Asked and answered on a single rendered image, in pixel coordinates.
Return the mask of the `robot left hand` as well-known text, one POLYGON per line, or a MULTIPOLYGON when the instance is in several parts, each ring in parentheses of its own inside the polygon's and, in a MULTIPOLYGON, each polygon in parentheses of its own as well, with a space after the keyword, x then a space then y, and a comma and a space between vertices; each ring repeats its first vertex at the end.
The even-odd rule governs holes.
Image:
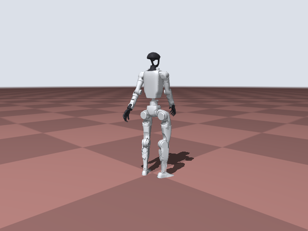
POLYGON ((130 111, 132 111, 131 109, 131 106, 132 104, 129 104, 129 106, 127 107, 127 110, 124 112, 123 114, 123 119, 127 122, 127 118, 129 120, 129 114, 130 114, 130 111))

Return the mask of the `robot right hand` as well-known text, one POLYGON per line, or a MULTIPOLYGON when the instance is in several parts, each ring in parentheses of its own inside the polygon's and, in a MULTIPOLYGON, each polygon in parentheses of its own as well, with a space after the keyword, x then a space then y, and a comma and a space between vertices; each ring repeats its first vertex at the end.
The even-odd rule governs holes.
POLYGON ((175 109, 175 105, 173 104, 171 107, 169 107, 169 109, 171 108, 170 113, 174 116, 176 114, 176 109, 175 109))

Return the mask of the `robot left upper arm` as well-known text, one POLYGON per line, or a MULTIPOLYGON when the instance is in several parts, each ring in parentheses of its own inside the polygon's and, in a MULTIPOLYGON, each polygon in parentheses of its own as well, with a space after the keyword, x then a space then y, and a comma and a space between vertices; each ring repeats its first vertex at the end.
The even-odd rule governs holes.
POLYGON ((135 94, 137 94, 137 95, 141 95, 142 94, 141 87, 143 85, 143 73, 144 72, 140 72, 139 73, 139 78, 138 78, 137 86, 136 86, 136 89, 135 89, 135 94))

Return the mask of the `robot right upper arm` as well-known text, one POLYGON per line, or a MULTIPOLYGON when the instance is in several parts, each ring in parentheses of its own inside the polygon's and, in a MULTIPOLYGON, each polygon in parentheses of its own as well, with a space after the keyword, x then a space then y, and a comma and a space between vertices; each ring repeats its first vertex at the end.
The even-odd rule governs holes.
POLYGON ((170 83, 169 83, 169 73, 167 71, 160 71, 159 72, 160 78, 163 80, 164 84, 164 94, 170 95, 170 83))

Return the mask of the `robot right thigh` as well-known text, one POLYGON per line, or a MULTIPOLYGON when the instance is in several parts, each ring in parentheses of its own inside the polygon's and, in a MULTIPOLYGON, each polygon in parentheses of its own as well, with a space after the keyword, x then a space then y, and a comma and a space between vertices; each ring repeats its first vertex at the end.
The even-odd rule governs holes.
POLYGON ((159 109, 157 111, 158 118, 161 120, 161 130, 163 139, 158 142, 158 146, 161 149, 161 142, 166 141, 169 144, 170 137, 171 137, 171 120, 169 112, 165 110, 159 109))

